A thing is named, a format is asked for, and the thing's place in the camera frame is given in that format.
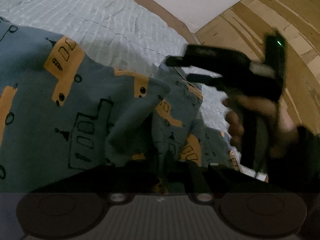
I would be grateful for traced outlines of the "person's right hand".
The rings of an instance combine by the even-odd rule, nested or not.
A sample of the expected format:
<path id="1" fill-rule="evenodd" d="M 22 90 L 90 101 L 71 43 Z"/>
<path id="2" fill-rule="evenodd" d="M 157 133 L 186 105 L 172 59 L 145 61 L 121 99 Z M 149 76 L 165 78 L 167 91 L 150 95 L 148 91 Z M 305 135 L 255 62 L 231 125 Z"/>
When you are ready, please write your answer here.
<path id="1" fill-rule="evenodd" d="M 225 98 L 222 104 L 229 109 L 225 120 L 229 124 L 231 145 L 236 148 L 240 147 L 246 135 L 249 120 L 255 117 L 261 118 L 271 127 L 271 135 L 274 136 L 271 149 L 275 157 L 282 155 L 284 148 L 298 138 L 297 126 L 287 111 L 268 99 L 237 95 Z"/>

